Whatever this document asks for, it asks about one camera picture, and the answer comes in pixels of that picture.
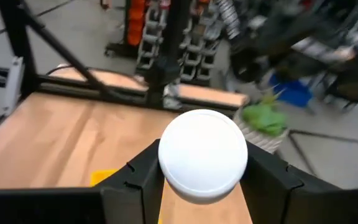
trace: blue bin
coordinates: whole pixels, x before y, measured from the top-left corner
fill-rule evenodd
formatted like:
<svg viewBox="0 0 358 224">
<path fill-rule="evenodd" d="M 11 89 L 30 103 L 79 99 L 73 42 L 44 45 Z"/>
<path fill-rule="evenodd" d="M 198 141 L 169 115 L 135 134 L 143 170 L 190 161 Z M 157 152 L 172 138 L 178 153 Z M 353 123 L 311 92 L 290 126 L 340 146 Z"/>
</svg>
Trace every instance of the blue bin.
<svg viewBox="0 0 358 224">
<path fill-rule="evenodd" d="M 274 86 L 273 92 L 275 94 L 284 90 L 278 97 L 278 100 L 300 108 L 305 108 L 308 105 L 310 99 L 313 97 L 309 91 L 309 88 L 298 80 L 280 83 L 278 82 L 276 76 L 272 75 L 269 83 Z"/>
</svg>

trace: white disc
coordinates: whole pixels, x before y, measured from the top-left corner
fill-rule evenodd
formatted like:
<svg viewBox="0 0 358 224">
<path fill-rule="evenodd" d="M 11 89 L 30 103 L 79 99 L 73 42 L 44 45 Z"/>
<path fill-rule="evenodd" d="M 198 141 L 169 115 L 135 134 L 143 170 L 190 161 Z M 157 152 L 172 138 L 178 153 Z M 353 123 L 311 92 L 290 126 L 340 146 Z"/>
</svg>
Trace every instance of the white disc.
<svg viewBox="0 0 358 224">
<path fill-rule="evenodd" d="M 193 110 L 167 126 L 158 159 L 165 178 L 180 197 L 192 203 L 213 203 L 240 181 L 248 150 L 241 130 L 227 116 Z"/>
</svg>

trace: green object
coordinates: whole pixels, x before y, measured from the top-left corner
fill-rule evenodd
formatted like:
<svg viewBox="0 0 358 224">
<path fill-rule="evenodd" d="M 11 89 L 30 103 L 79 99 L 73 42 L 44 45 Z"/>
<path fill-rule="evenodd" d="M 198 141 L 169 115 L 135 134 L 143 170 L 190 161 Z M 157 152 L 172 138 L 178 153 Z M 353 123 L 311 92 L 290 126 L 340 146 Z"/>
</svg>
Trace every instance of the green object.
<svg viewBox="0 0 358 224">
<path fill-rule="evenodd" d="M 279 94 L 266 94 L 260 103 L 245 107 L 242 111 L 244 121 L 261 133 L 273 137 L 281 135 L 286 127 L 284 114 L 275 111 Z"/>
</svg>

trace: concrete floor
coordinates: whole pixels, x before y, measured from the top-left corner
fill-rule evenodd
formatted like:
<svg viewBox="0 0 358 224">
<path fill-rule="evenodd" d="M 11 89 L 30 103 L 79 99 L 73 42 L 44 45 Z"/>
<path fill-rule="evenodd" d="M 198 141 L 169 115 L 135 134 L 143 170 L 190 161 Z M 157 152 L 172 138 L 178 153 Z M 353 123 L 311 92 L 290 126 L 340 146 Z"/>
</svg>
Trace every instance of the concrete floor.
<svg viewBox="0 0 358 224">
<path fill-rule="evenodd" d="M 64 0 L 27 0 L 35 13 L 40 13 Z M 123 0 L 114 0 L 115 6 L 123 6 Z M 109 40 L 119 40 L 116 27 L 122 22 L 122 11 L 104 12 L 98 6 L 98 0 L 76 0 L 53 12 L 41 16 L 47 25 L 68 49 L 85 65 L 108 68 L 118 72 L 133 73 L 135 62 L 125 58 L 106 58 L 104 46 Z M 64 62 L 31 30 L 30 41 L 39 73 L 45 73 Z M 223 43 L 217 56 L 217 67 L 227 67 L 227 45 Z M 5 34 L 0 35 L 0 66 L 8 67 L 12 60 Z M 219 80 L 213 80 L 213 86 L 219 86 Z M 245 93 L 253 91 L 242 88 Z M 0 113 L 4 90 L 0 89 Z M 312 102 L 316 115 L 289 105 L 280 105 L 288 117 L 288 127 L 315 133 L 358 139 L 358 107 L 350 113 L 342 114 L 317 100 Z M 311 161 L 320 178 L 339 187 L 349 189 L 358 187 L 358 144 L 349 144 L 311 136 L 295 135 L 300 147 Z M 294 166 L 309 172 L 293 145 L 286 139 L 281 146 L 281 154 Z"/>
</svg>

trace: wooden tabletop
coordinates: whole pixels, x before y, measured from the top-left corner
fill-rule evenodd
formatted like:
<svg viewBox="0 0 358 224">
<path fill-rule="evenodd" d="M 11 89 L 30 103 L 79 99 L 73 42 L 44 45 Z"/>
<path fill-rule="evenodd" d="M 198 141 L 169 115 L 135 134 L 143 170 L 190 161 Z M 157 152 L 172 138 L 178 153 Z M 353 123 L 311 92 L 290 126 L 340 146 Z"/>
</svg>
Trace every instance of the wooden tabletop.
<svg viewBox="0 0 358 224">
<path fill-rule="evenodd" d="M 97 73 L 112 85 L 131 81 Z M 71 69 L 54 73 L 80 79 Z M 230 93 L 184 86 L 186 94 L 221 99 Z M 244 96 L 226 98 L 232 104 Z M 0 189 L 87 187 L 96 170 L 119 169 L 155 139 L 177 114 L 62 96 L 31 94 L 0 125 Z M 160 218 L 169 223 L 251 223 L 238 185 L 212 205 L 193 205 L 165 184 Z"/>
</svg>

